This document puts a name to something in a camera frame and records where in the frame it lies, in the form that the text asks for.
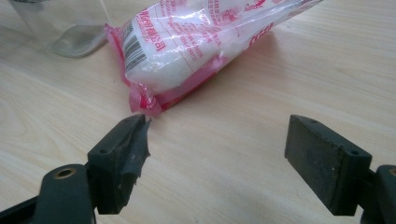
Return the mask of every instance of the wooden table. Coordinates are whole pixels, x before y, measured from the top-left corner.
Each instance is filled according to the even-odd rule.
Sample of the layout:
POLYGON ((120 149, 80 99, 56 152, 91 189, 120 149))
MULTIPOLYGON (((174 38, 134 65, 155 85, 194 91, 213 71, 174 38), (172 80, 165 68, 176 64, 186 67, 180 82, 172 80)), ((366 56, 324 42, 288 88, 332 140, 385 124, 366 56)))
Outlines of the wooden table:
MULTIPOLYGON (((155 1, 106 0, 115 25, 155 1)), ((396 163, 396 2, 326 0, 265 35, 155 118, 130 203, 99 223, 359 223, 334 217, 284 158, 290 114, 396 163)), ((0 6, 0 210, 132 113, 115 53, 44 50, 0 6)))

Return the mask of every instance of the light wood surface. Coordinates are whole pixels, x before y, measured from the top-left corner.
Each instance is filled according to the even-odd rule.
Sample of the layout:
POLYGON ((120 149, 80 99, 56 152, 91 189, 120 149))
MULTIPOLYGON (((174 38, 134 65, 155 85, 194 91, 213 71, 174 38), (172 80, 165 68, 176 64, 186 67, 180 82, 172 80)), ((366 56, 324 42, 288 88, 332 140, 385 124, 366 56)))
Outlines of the light wood surface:
MULTIPOLYGON (((106 0, 122 25, 156 1, 106 0)), ((317 119, 396 163, 396 2, 325 0, 275 27, 155 118, 129 205, 98 223, 359 223, 333 217, 284 158, 290 114, 317 119)), ((45 51, 0 3, 0 210, 86 154, 131 116, 106 44, 82 59, 45 51)))

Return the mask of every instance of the plastic bag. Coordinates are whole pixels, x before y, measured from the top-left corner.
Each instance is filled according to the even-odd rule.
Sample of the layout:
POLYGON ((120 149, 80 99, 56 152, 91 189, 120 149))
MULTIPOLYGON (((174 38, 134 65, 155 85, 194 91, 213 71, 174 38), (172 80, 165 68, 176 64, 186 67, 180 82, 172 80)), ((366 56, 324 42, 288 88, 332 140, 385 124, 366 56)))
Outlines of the plastic bag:
POLYGON ((321 0, 162 0, 106 26, 133 112, 155 116, 215 75, 273 26, 321 0))

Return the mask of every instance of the glass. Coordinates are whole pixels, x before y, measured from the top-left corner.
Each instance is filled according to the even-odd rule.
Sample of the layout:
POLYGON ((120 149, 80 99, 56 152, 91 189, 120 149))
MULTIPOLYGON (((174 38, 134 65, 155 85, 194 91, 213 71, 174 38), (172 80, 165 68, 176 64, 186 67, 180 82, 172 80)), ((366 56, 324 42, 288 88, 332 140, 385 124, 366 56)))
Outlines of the glass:
POLYGON ((88 55, 106 42, 102 0, 8 0, 39 41, 64 57, 88 55))

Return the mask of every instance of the metal screw hole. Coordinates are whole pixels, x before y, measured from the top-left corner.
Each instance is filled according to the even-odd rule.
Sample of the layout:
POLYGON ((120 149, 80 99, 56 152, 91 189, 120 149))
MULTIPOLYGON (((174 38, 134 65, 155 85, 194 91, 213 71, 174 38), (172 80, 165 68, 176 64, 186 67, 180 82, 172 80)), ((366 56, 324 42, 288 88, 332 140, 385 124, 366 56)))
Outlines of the metal screw hole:
POLYGON ((390 169, 389 171, 392 175, 396 176, 396 168, 390 169))
POLYGON ((76 170, 73 168, 63 169, 62 171, 56 173, 55 179, 65 179, 65 178, 73 175, 75 172, 76 172, 76 170))

